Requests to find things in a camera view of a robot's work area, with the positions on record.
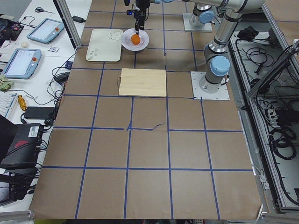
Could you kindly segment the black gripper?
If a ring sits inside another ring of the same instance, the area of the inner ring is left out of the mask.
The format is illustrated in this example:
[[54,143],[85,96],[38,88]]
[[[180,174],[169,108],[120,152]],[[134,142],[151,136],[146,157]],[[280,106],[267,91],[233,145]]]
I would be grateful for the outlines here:
[[139,30],[144,30],[147,9],[150,7],[150,0],[135,0],[132,9],[126,11],[127,15],[134,15],[135,34],[139,35]]

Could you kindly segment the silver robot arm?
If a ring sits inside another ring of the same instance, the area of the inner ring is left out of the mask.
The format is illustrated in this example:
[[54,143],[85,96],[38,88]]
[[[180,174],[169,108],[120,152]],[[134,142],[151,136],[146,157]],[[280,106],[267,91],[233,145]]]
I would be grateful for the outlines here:
[[216,93],[222,80],[228,74],[230,61],[224,54],[241,16],[242,14],[235,13],[232,9],[226,10],[214,39],[204,49],[207,72],[199,82],[199,86],[204,92]]
[[[145,21],[149,14],[151,4],[160,4],[161,0],[135,0],[127,15],[133,15],[136,19],[135,31],[144,30]],[[183,14],[185,31],[211,32],[210,25],[214,18],[212,7],[225,9],[224,16],[219,22],[215,39],[226,42],[230,39],[235,27],[244,14],[250,14],[258,10],[264,3],[263,0],[194,0],[191,13]]]

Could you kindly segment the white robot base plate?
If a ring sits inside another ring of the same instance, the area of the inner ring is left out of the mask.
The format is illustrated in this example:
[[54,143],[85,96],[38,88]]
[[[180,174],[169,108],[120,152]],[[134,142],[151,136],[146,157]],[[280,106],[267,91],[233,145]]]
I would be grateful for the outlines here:
[[220,84],[206,81],[206,72],[191,71],[193,97],[197,100],[230,100],[223,78]]
[[214,17],[213,12],[206,11],[199,16],[194,14],[183,14],[185,31],[189,32],[212,32],[211,21]]

